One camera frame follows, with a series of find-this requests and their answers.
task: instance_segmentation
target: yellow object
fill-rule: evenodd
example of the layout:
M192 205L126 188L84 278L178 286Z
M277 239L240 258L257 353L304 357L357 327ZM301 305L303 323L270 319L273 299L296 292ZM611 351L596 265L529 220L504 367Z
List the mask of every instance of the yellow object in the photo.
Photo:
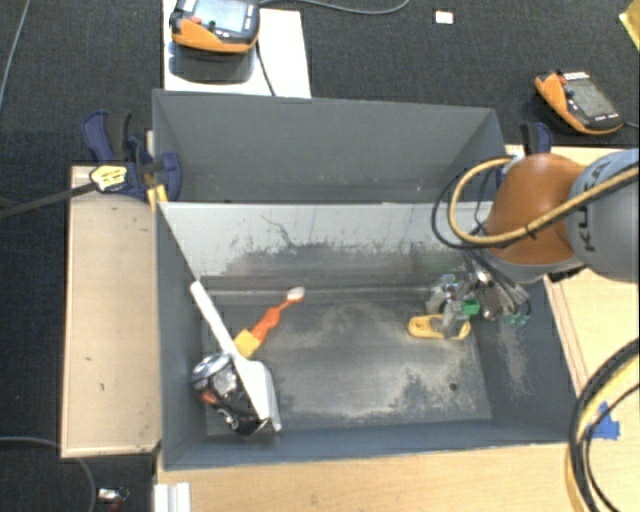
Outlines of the yellow object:
M238 349L238 352L240 352L240 355L246 358L250 358L255 353L255 351L258 350L262 342L253 334L251 334L251 332L247 331L246 329L242 329L242 331L240 331L240 334L238 334L233 340L233 343L236 345L236 348Z
M436 331L431 325L432 320L442 320L443 315L426 315L426 316L414 316L409 320L409 333L416 338L431 338L436 340L444 339L441 332ZM460 329L460 334L452 340L461 340L466 338L471 332L471 324L467 321Z
M93 181L101 192L110 187L125 185L127 182L127 168L121 165L101 165L91 171L91 181Z
M169 201L167 197L167 190L164 185L156 185L150 189L147 189L147 200L151 205L151 211L155 213L156 203L166 203Z
M640 50L640 0L633 0L627 10L620 15L620 21L627 29L631 40Z

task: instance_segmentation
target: wire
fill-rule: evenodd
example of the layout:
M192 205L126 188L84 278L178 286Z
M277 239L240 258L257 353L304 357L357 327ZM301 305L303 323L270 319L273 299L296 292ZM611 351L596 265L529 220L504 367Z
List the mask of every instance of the wire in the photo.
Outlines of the wire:
M464 186L471 180L471 178L473 178L474 176L476 176L477 174L479 174L480 172L488 168L486 163L480 164L474 167L473 169L471 169L469 172L467 172L462 177L460 182L456 185L456 188L454 189L453 195L451 197L451 201L449 202L449 211L448 211L449 225L451 227L451 230L456 234L458 238L468 243L474 243L480 246L488 246L492 244L516 242L518 240L521 240L522 238L526 238L527 236L532 236L534 233L560 220L561 218L571 213L575 209L583 206L585 203L595 200L596 198L600 197L605 193L610 193L608 191L613 191L613 189L617 190L618 186L624 186L630 183L631 181L633 181L634 179L637 179L638 178L637 162L633 165L635 165L635 167L627 168L628 170L622 170L621 172L617 173L611 178L603 181L602 183L599 183L598 185L592 187L591 189L585 192L582 192L581 194L571 198L570 200L565 201L560 206L553 208L551 211L545 213L544 215L541 215L537 219L534 219L533 221L529 222L526 226L523 226L518 229L514 229L507 233L501 233L499 235L478 237L474 235L469 235L465 233L462 229L460 229L460 227L458 226L455 220L455 214L456 214L456 205L458 203L458 199L460 195L462 194L462 189L464 188Z
M41 439L39 437L30 436L4 436L0 437L0 444L1 443L36 444L40 446L46 446L48 448L55 448L56 450L59 450L61 448L58 443L49 441L48 439ZM84 471L85 475L87 475L87 480L89 481L89 496L91 496L91 498L89 499L89 508L87 510L89 512L93 512L96 507L96 480L93 477L91 469L89 469L89 466L84 460L75 457L71 460L77 462Z
M382 16L385 14L392 14L394 12L398 12L401 9L404 9L407 5L409 5L409 2L411 2L411 0L404 0L402 3L400 3L399 5L396 5L395 7L375 11L375 10L344 7L342 5L335 5L327 2L320 2L318 0L295 0L295 1L302 4L309 4L309 5L315 5L318 7L324 7L326 9L332 9L334 11L348 12L351 14L362 14L365 16ZM283 3L286 3L286 0L262 0L261 2L258 2L258 5L260 7L266 7L267 5L283 4Z
M256 54L258 55L258 62L260 62L260 67L262 68L262 74L264 75L264 80L267 82L267 87L269 87L269 92L271 96L276 96L276 92L273 90L273 84L269 79L269 75L267 73L267 68L264 65L264 61L262 60L262 52L260 51L260 42L256 42Z
M620 383L625 382L630 375L638 375L639 373L640 359L637 357L635 359L629 359L625 364L623 364L618 372L616 372L616 374L607 381L606 385L593 396L590 404L585 408L584 413L582 414L582 421L578 424L578 433L581 435L584 434L587 430L587 426L589 425L589 418L592 418L597 414L598 404L602 403L602 401L611 394L612 389L616 389Z
M499 235L493 236L474 236L468 233L465 233L457 224L455 219L456 214L456 206L459 202L459 198L462 194L462 190L471 179L480 174L481 172L490 169L491 167L495 167L497 165L502 165L508 162L510 157L499 157L491 160L487 160L469 171L467 171L458 184L456 185L451 200L449 201L448 208L448 221L451 230L455 233L455 235L460 238L464 244L447 244L449 247L457 248L457 249L473 249L473 248L482 248L482 247L506 247L511 245L523 238L528 236L533 236L538 231L550 226L551 224L558 222L563 219L570 213L578 210L579 208L589 204L600 197L611 194L612 192L618 190L620 187L625 186L633 181L638 179L638 163L634 162L633 164L621 169L614 176L609 179L599 183L598 185L592 187L591 189L573 197L569 201L564 202L562 205L552 209L551 211L541 215L537 219L529 222L526 226L521 228L509 231L507 233L501 233ZM455 177L452 182L447 184L445 189L442 191L438 201L436 202L436 206L439 207L439 204L443 201L444 195L448 192L449 188L453 186L453 183L458 178ZM435 218L435 209L432 214L432 220Z
M11 69L11 64L13 64L13 56L16 53L16 48L18 46L18 39L20 39L20 35L22 34L22 27L24 27L24 22L27 19L27 13L29 12L30 3L31 3L31 0L27 0L24 4L24 9L22 10L22 17L20 18L20 24L18 25L18 29L16 30L16 36L13 39L13 46L11 47L11 51L9 52L7 65L4 68L2 85L0 85L0 112L2 112L2 102L4 100L4 90L7 87L7 79L9 78L9 70Z
M580 425L585 421L585 412L591 402L598 395L598 393L609 386L616 377L618 377L624 370L628 368L629 363L640 352L640 344L638 338L627 343L624 347L618 350L613 356L605 361L598 371L589 379L587 385L580 393L574 407L573 414L571 415L571 421L569 425L569 455L571 461L571 469L577 484L577 487L582 495L582 499L591 512L597 512L596 506L591 489L588 482L588 477L585 474L583 452L581 451L581 443L584 439L584 435L581 435Z
M499 156L499 157L496 157L496 158L492 158L491 160L487 160L487 161L483 162L483 164L481 164L481 165L486 165L486 167L484 167L484 168L485 169L489 169L491 167L497 167L497 166L500 166L500 165L504 165L504 164L510 162L512 159L513 159L513 157L509 156L509 155ZM484 245L478 245L478 244L451 242L450 240L447 240L444 237L444 235L440 231L440 228L438 228L437 216L438 216L438 211L440 209L440 205L444 202L444 198L447 195L447 193L449 192L449 190L453 187L453 185L459 179L460 179L459 175L458 176L454 176L453 178L451 178L449 180L449 182L444 186L444 188L440 191L440 194L436 198L436 201L433 204L433 209L431 210L431 231L433 232L433 234L436 236L436 238L440 242L442 242L444 245L446 245L450 249L458 249L458 250L480 249L480 248L483 248L485 246Z
M600 488L600 486L598 485L598 483L596 482L595 476L593 475L593 470L591 468L591 456L590 456L590 452L591 452L591 441L593 440L593 434L595 433L596 427L598 425L600 425L600 423L602 423L602 421L611 413L613 412L613 410L618 407L618 405L620 405L620 403L627 398L629 395L631 395L632 393L634 393L635 391L638 391L638 389L640 389L640 383L636 384L635 386L630 387L629 389L627 389L622 395L620 395L611 405L609 405L608 407L606 407L601 413L600 415L596 418L596 420L593 422L593 425L591 425L586 433L585 433L585 439L583 441L583 443L585 444L584 447L584 464L587 468L587 476L589 477L589 481L591 483L591 486L593 487L593 490L596 491L596 494L598 495L598 497L602 500L602 502L607 506L607 508L613 512L620 512L620 510L618 508L616 508L611 501L609 500L609 498L607 498L607 496L604 494L604 492L602 491L602 489Z
M531 314L531 300L529 294L524 290L519 289L518 285L509 279L505 274L500 272L497 268L491 265L486 259L474 250L464 251L469 257L473 258L476 263L484 268L493 279L494 283L499 286L504 293L509 297L509 300L518 307L518 316L529 316Z
M20 213L26 213L32 210L37 210L38 208L42 208L43 206L57 203L58 201L64 201L67 199L81 196L83 194L88 194L89 192L94 192L95 190L96 190L95 183L90 182L85 185L80 185L79 187L75 187L69 190L64 190L62 192L56 192L55 194L41 197L40 199L35 199L34 201L29 201L28 203L18 203L8 208L5 208L4 210L0 210L0 220L13 217L14 215L18 215Z
M494 167L493 168L493 172L495 173L497 171L500 170L500 167ZM476 224L478 226L483 226L484 222L480 221L480 219L478 219L478 212L480 211L480 205L482 204L482 201L484 200L484 194L485 191L487 189L487 184L489 183L489 178L491 177L492 173L487 173L483 176L482 178L482 183L480 183L480 190L478 192L478 201L476 202L476 209L473 211L473 219L476 221Z

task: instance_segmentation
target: black cable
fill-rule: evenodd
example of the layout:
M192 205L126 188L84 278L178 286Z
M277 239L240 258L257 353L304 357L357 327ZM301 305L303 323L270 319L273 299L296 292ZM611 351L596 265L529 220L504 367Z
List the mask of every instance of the black cable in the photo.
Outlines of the black cable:
M513 290L515 290L516 284L513 282L513 280L511 280L509 277L507 277L505 274L499 271L496 267L491 265L486 259L480 256L480 254L478 254L476 251L468 250L464 252L465 254L468 254L471 258L473 258L478 263L478 265L480 265L487 272L489 272L494 283L500 288L502 288L504 293L507 294L507 296L509 297L509 300L511 300L513 304L516 304L518 306L517 314L519 316L529 316L531 314L531 301L529 300L529 298L527 297L527 299L524 302L521 302L519 297L514 296Z
M500 167L494 167L491 172L486 173L483 177L482 177L482 182L480 183L480 191L478 192L478 201L476 202L476 209L473 211L473 219L476 221L476 224L478 224L479 226L483 224L483 222L480 221L480 219L478 219L478 212L480 211L480 204L482 203L482 201L484 200L484 193L487 190L487 183L489 183L489 178L491 177L492 173L497 172L500 169Z
M96 186L94 183L86 183L85 185L81 185L70 190L64 190L62 192L56 192L55 194L41 197L40 199L36 199L34 201L29 201L28 203L17 204L10 208L0 210L0 220L13 217L14 215L18 215L20 213L26 213L31 210L36 210L38 208L42 208L43 206L57 203L58 201L72 199L74 197L93 192L94 190L96 190Z
M320 2L318 0L295 0L295 1L302 4L309 4L309 5L315 5L317 7L324 7L326 9L332 9L334 11L348 12L350 14L362 14L366 16L382 16L385 14L392 14L394 12L398 12L401 9L404 9L407 5L409 5L409 2L411 0L404 0L402 3L400 3L399 5L396 5L395 7L391 7L389 9L382 9L378 11L344 7L342 5L335 5L327 2ZM260 7L266 7L267 5L284 4L284 3L287 3L287 0L262 0L258 2L258 5Z
M40 446L46 446L48 448L55 448L59 450L61 447L58 443L54 443L53 441L49 441L48 439L41 439L39 437L30 437L30 436L3 436L0 437L0 444L2 443L18 443L18 444L36 444ZM87 475L87 480L89 481L89 512L93 512L96 508L96 481L93 477L93 473L87 463L82 460L73 457L71 460L75 461L84 471L85 475Z
M273 84L269 79L269 75L267 74L267 68L264 65L264 61L262 60L262 52L260 51L260 42L256 42L256 55L258 56L258 62L260 62L260 67L262 68L262 74L264 75L264 80L267 82L267 87L269 87L269 92L271 96L276 96L276 92L273 90Z
M582 499L591 512L598 512L591 489L589 486L588 478L585 472L583 453L581 451L581 442L584 435L578 439L578 428L585 409L589 403L598 394L598 392L607 384L607 382L615 375L620 368L627 364L633 357L637 356L640 352L640 344L638 338L627 343L624 347L618 350L613 356L605 361L600 368L589 379L587 385L584 387L580 396L576 400L576 405L571 415L571 421L569 424L569 458L571 462L571 469L573 471L576 484Z
M612 512L620 512L620 510L618 508L616 508L611 501L609 500L609 498L607 498L607 496L604 494L604 492L602 491L602 489L600 488L600 486L598 485L598 483L596 482L595 476L593 475L593 471L591 468L591 457L590 457L590 452L591 452L591 441L593 439L593 434L595 433L595 430L597 428L598 425L600 425L600 423L602 423L602 421L611 413L613 412L613 410L618 407L618 405L620 405L620 403L627 398L629 395L631 395L632 393L634 393L635 391L638 391L638 389L640 389L640 383L636 384L635 386L630 387L629 389L627 389L624 393L622 393L622 395L620 395L616 400L614 400L611 405L609 405L608 407L606 407L600 414L599 416L596 418L596 420L593 422L593 425L591 425L587 431L585 432L585 436L584 436L584 440L583 440L583 445L584 446L584 463L587 469L587 476L589 478L589 481L591 483L591 486L593 487L593 490L596 491L596 494L598 495L598 497L602 500L602 502L607 506L607 508L609 510L611 510Z
M13 208L14 206L17 206L18 203L16 203L15 201L11 201L10 199L4 199L3 197L0 197L0 208Z
M27 0L24 4L24 9L22 10L22 16L20 17L20 23L18 25L18 29L16 30L16 35L13 38L13 45L11 46L11 50L9 51L9 58L7 59L7 65L4 68L2 84L0 84L0 111L2 111L2 102L4 100L4 90L7 87L9 70L11 69L11 64L13 64L13 56L16 53L16 48L18 47L18 39L20 39L20 35L22 34L22 28L24 27L24 22L27 19L27 13L29 12L30 3L31 3L31 0Z

